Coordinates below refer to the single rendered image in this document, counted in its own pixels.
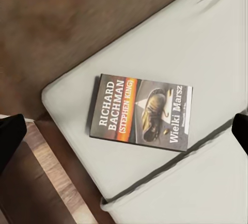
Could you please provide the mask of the hardback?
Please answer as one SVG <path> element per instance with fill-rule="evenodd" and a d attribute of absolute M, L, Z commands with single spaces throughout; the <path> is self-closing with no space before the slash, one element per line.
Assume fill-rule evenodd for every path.
<path fill-rule="evenodd" d="M 101 74 L 90 138 L 187 153 L 193 87 Z"/>

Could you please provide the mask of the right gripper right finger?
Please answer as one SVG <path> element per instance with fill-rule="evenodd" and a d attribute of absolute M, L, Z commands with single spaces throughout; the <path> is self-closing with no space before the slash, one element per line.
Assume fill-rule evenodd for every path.
<path fill-rule="evenodd" d="M 237 113 L 234 117 L 231 131 L 248 155 L 248 116 Z"/>

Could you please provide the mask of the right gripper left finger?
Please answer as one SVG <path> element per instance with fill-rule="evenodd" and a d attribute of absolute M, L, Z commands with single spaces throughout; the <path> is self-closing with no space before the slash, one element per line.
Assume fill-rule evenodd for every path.
<path fill-rule="evenodd" d="M 0 175 L 27 133 L 22 114 L 0 118 Z"/>

